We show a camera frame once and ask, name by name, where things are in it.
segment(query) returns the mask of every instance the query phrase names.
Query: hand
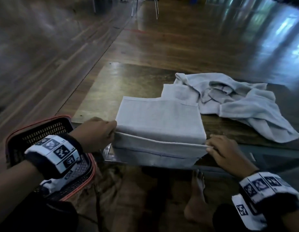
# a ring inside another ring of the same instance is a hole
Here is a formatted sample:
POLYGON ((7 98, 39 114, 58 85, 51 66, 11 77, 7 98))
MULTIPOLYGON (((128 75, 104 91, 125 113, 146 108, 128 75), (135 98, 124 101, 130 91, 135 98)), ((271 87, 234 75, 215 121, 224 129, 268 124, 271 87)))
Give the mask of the hand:
POLYGON ((116 126, 115 120, 109 122, 93 117, 69 134, 81 144, 85 153, 97 152, 114 140, 116 126))
POLYGON ((258 168, 241 152, 237 142, 226 136, 211 135, 206 141, 206 151, 213 156, 216 163, 228 173, 241 179, 250 176, 258 168))

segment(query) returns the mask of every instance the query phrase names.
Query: black basket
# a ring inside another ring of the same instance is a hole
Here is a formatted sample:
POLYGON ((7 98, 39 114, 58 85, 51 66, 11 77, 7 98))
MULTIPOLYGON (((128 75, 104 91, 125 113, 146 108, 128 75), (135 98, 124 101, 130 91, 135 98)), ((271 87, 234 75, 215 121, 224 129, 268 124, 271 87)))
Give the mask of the black basket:
MULTIPOLYGON (((12 132, 6 139, 6 159, 12 167, 24 160, 27 148, 48 135, 69 133, 73 130, 71 119, 68 116, 52 117, 22 129, 12 132)), ((66 200, 90 182, 95 173, 95 163, 91 154, 83 154, 82 162, 74 173, 73 181, 65 185, 60 191, 46 195, 43 187, 38 187, 35 192, 52 200, 66 200)))

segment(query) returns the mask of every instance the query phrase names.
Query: bare foot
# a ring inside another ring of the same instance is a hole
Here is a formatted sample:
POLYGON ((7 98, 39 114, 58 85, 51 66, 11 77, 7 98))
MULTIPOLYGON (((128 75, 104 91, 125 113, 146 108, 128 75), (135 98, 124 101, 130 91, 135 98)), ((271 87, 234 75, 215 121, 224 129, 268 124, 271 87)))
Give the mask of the bare foot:
POLYGON ((204 199, 204 176, 203 173, 193 171, 191 181, 191 197, 187 203, 184 216, 187 220, 205 224, 212 227, 213 213, 210 211, 208 204, 204 199))

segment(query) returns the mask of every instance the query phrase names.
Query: laundry basket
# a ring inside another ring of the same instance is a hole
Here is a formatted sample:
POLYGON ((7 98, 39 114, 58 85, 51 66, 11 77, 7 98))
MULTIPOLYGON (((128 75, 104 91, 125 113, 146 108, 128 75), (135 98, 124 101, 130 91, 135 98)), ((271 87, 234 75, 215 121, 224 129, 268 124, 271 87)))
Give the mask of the laundry basket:
MULTIPOLYGON (((24 151, 48 135, 69 133, 73 130, 69 116, 56 116, 44 121, 36 122, 27 127, 13 131, 6 139, 5 152, 7 163, 10 167, 24 160, 24 151)), ((65 201, 82 188, 94 177, 96 164, 92 154, 84 153, 82 162, 78 164, 72 179, 60 191, 47 194, 44 187, 39 186, 35 192, 51 200, 65 201)))

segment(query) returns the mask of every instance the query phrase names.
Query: left hand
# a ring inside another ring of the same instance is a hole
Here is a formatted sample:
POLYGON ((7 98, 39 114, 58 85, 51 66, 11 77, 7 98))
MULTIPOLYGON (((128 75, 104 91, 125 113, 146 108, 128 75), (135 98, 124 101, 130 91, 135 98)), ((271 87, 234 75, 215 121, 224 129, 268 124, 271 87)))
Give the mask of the left hand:
POLYGON ((83 152, 98 152, 114 140, 116 126, 115 120, 104 121, 101 118, 93 117, 69 134, 81 144, 83 152))

